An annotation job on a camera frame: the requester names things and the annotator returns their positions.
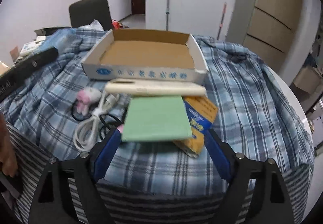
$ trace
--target white charging cable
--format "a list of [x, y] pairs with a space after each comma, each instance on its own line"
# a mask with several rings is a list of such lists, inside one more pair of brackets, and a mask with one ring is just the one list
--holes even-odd
[[99, 105], [92, 111], [92, 116], [80, 122], [74, 131], [73, 143], [75, 147], [81, 152], [89, 152], [96, 144], [98, 139], [98, 126], [100, 122], [100, 115], [106, 114], [119, 100], [119, 95], [109, 95], [103, 91]]

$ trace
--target black chair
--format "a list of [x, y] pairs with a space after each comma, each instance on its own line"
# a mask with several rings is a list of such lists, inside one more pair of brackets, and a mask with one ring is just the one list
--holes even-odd
[[69, 7], [73, 28], [98, 20], [105, 31], [113, 29], [108, 0], [80, 0]]

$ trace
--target screw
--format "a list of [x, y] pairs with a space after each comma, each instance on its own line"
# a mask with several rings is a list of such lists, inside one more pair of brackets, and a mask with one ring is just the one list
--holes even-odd
[[267, 161], [271, 165], [274, 165], [275, 164], [275, 160], [273, 160], [272, 158], [269, 158]]
[[244, 154], [243, 153], [235, 153], [235, 156], [239, 159], [243, 159], [244, 158]]
[[81, 158], [87, 158], [87, 157], [88, 157], [88, 152], [82, 152], [82, 153], [80, 154], [80, 157], [81, 157]]
[[50, 158], [50, 159], [48, 160], [48, 162], [49, 162], [50, 164], [54, 164], [56, 161], [57, 161], [57, 158], [56, 158], [56, 157], [52, 157], [52, 158]]

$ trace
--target fluffy keychain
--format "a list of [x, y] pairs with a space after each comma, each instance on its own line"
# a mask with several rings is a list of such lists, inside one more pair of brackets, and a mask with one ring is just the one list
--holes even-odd
[[101, 99], [102, 93], [92, 87], [85, 87], [83, 90], [80, 90], [77, 95], [76, 99], [78, 100], [76, 105], [77, 113], [82, 113], [83, 116], [88, 114], [89, 106], [98, 102]]

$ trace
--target person's arm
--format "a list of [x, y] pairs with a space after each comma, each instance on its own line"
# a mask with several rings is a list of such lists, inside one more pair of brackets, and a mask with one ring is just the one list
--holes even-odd
[[18, 169], [17, 158], [10, 142], [10, 134], [2, 113], [0, 113], [0, 162], [2, 163], [2, 165], [0, 164], [0, 170], [5, 175], [14, 177]]

